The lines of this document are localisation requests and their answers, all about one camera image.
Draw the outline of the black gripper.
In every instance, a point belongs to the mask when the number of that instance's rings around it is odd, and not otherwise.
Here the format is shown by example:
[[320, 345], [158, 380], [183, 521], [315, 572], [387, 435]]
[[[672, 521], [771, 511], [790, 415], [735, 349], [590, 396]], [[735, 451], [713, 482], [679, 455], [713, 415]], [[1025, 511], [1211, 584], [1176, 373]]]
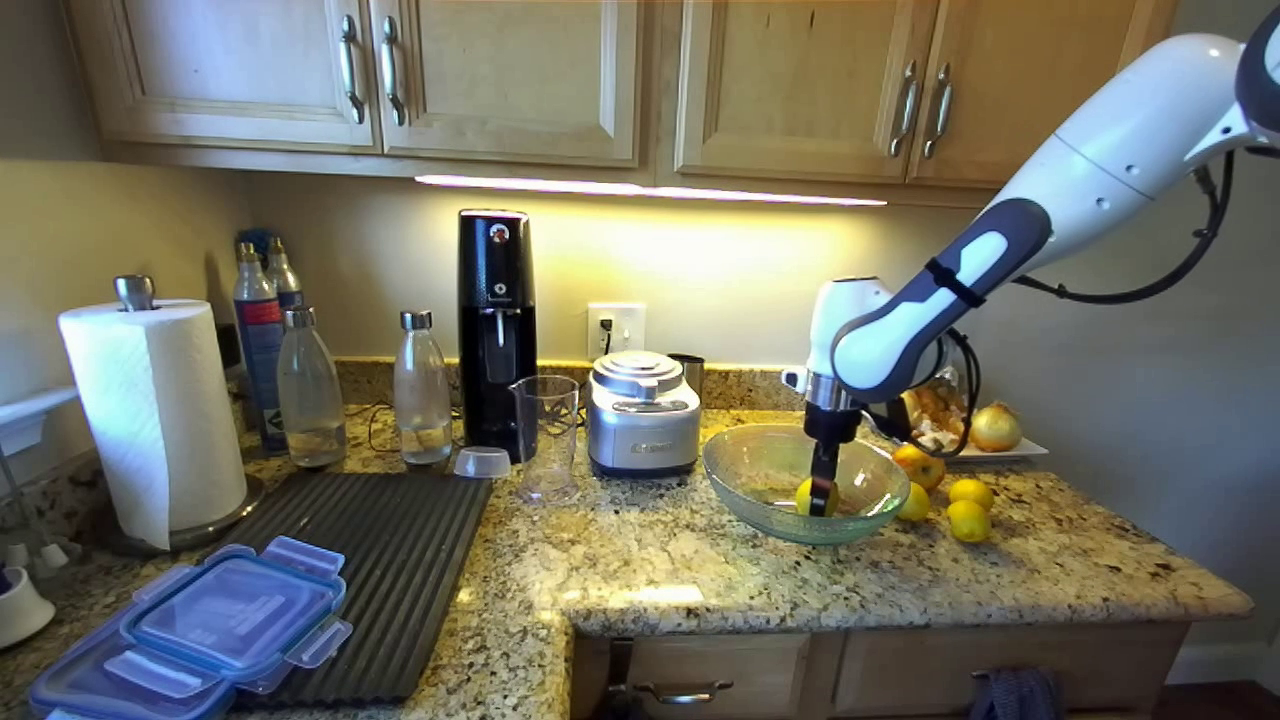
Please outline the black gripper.
[[822, 405], [804, 409], [804, 435], [817, 445], [814, 478], [807, 478], [807, 506], [804, 506], [807, 515], [829, 515], [829, 506], [839, 508], [846, 482], [839, 482], [839, 465], [832, 465], [832, 474], [829, 474], [829, 460], [836, 460], [839, 450], [857, 442], [857, 430], [861, 430], [857, 409], [849, 409], [849, 414], [829, 414]]

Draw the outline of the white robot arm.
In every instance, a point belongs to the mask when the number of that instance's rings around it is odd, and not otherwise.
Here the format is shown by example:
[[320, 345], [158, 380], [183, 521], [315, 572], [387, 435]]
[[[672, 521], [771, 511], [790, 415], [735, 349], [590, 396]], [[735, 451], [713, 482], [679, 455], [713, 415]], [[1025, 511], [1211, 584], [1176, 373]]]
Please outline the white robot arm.
[[1182, 177], [1207, 196], [1200, 249], [1148, 291], [1166, 291], [1211, 249], [1231, 177], [1211, 159], [1280, 142], [1280, 9], [1246, 40], [1184, 34], [1140, 52], [1098, 87], [903, 289], [871, 278], [829, 279], [814, 310], [804, 396], [807, 515], [836, 508], [836, 460], [869, 405], [929, 376], [924, 351], [1005, 279], [1112, 233]]

